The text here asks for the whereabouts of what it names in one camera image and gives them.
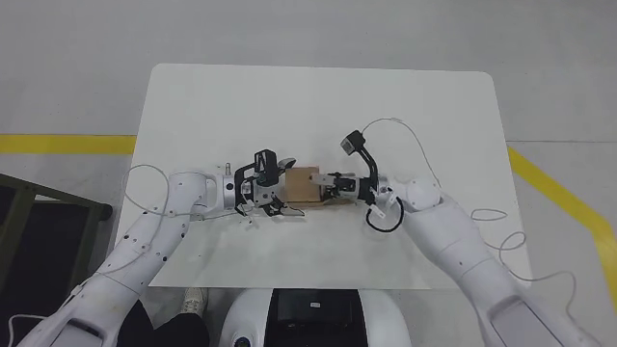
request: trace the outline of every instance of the black cable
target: black cable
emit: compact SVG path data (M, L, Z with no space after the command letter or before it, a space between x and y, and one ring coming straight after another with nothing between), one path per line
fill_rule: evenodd
M380 227L375 227L373 223L370 222L370 214L373 211L371 208L368 208L368 210L366 211L366 223L368 224L368 226L382 233L392 233L397 230L398 227L400 227L403 223L403 217L405 217L405 208L403 207L403 200L400 199L398 196L396 197L396 202L398 202L398 206L400 206L401 208L401 215L398 218L398 223L396 223L394 227L391 227L389 229L381 229Z

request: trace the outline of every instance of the floor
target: floor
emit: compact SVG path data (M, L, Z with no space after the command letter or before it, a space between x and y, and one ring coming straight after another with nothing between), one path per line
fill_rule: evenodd
M0 134L136 134L158 63L486 71L508 145L615 228L615 30L617 0L0 0ZM2 173L115 206L129 164L128 156L0 155ZM617 345L589 232L515 183L535 276L575 272L574 316L604 346ZM555 279L532 289L564 307L571 286ZM216 328L233 292L211 294ZM148 292L153 307L165 295ZM392 295L415 346L480 344L459 293Z

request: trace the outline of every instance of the white sneaker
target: white sneaker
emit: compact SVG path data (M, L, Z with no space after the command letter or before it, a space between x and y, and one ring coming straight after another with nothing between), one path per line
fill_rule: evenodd
M199 317L203 317L203 311L207 305L208 292L206 288L186 288L180 313L195 313Z

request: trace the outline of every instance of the white table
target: white table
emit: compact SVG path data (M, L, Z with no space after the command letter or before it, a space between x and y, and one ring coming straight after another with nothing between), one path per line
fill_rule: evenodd
M339 143L380 117L409 123L444 190L468 212L492 207L505 220L481 224L498 245L521 219L491 77L480 72L319 67L159 65L152 71L133 165L171 173L222 173L270 148L279 158L322 171L367 174ZM411 134L382 122L366 131L380 173L430 176ZM129 193L154 206L164 196L160 174L137 170ZM365 206L308 210L304 219L238 215L191 223L154 286L450 288L401 228L392 234L364 223ZM139 217L125 201L118 239ZM507 255L530 274L526 248Z

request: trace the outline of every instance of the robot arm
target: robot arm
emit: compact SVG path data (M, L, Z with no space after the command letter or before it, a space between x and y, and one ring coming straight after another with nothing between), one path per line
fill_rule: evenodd
M358 153L370 176L343 177L340 173L313 174L314 183L325 187L330 196L363 200L370 206L367 223L382 232L400 225L422 253L448 274L473 306L487 346L598 346L588 333L545 305L520 285L489 252L471 217L431 181L413 180L407 184L388 182L378 175L377 164L364 146L358 130L341 143L348 155ZM399 202L401 217L391 229L376 228L369 221L376 203Z
M473 306L487 346L598 346L570 319L514 280L489 252L475 222L431 183L394 185L408 213L402 227L417 247L461 288ZM428 202L410 204L410 201Z
M206 196L205 175L170 176L166 216L144 212L98 270L71 292L71 299L42 320L19 346L115 346L124 318L189 226L196 201Z

